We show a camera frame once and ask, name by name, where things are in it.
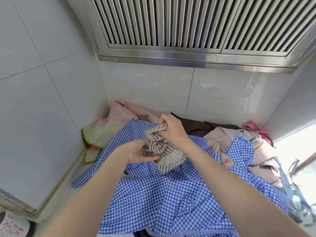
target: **green trim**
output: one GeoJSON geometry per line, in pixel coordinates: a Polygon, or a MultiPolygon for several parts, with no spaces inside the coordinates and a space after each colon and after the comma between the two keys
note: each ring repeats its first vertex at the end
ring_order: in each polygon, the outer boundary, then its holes
{"type": "Polygon", "coordinates": [[[86,153],[87,153],[87,151],[84,153],[84,156],[83,156],[83,163],[84,164],[95,163],[97,161],[97,160],[86,161],[86,153]]]}
{"type": "Polygon", "coordinates": [[[84,134],[83,128],[81,129],[81,133],[82,133],[83,139],[84,139],[85,142],[87,142],[89,145],[93,145],[93,146],[99,147],[100,149],[103,149],[103,148],[104,148],[104,146],[102,147],[102,146],[99,146],[99,145],[96,145],[96,144],[92,144],[91,142],[89,142],[89,141],[87,140],[85,134],[84,134]]]}

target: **forearm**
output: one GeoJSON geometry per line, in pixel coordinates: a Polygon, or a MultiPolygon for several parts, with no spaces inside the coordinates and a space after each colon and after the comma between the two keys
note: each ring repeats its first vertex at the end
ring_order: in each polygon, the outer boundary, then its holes
{"type": "Polygon", "coordinates": [[[308,236],[261,192],[186,139],[180,145],[241,236],[308,236]]]}
{"type": "Polygon", "coordinates": [[[128,160],[115,149],[43,237],[96,236],[128,160]]]}

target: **pile of clothes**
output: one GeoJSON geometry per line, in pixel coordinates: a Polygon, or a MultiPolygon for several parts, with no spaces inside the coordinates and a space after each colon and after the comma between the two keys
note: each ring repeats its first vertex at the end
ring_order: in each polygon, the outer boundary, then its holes
{"type": "MultiPolygon", "coordinates": [[[[289,213],[291,199],[282,185],[283,171],[274,158],[275,149],[258,132],[176,117],[200,148],[289,213]]],[[[154,132],[167,126],[158,126],[159,121],[132,103],[115,101],[107,118],[81,130],[88,149],[84,161],[95,163],[71,186],[87,182],[121,144],[148,137],[152,148],[160,150],[156,145],[162,139],[154,132]]],[[[175,147],[168,145],[168,150],[160,154],[171,159],[172,164],[163,161],[127,165],[99,233],[239,236],[192,162],[175,147]]]]}

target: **gray striped cloth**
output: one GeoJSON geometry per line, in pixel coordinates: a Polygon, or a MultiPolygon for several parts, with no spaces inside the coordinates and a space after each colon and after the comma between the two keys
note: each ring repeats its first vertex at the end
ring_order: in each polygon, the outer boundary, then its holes
{"type": "Polygon", "coordinates": [[[172,170],[183,163],[187,158],[186,155],[173,144],[170,144],[162,136],[155,134],[155,132],[166,130],[168,130],[168,124],[164,123],[150,127],[145,131],[145,135],[150,139],[150,142],[147,144],[148,149],[160,156],[160,159],[156,160],[156,164],[161,173],[172,170]]]}

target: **blue checkered shirt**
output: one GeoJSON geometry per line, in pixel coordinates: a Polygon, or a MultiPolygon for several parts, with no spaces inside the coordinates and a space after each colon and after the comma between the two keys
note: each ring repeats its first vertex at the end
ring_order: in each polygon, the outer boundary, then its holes
{"type": "MultiPolygon", "coordinates": [[[[79,187],[87,182],[116,147],[131,140],[145,139],[145,130],[154,125],[132,119],[109,141],[97,162],[71,186],[79,187]]],[[[209,155],[213,153],[204,138],[190,138],[209,155]]],[[[229,168],[230,171],[288,213],[287,196],[247,171],[246,166],[253,160],[253,148],[247,139],[237,137],[224,153],[234,160],[235,165],[229,168]]],[[[220,163],[219,153],[213,158],[220,163]]],[[[156,237],[239,236],[189,159],[165,174],[161,174],[153,162],[128,164],[125,170],[136,178],[121,179],[100,225],[100,234],[124,234],[146,229],[156,237]]]]}

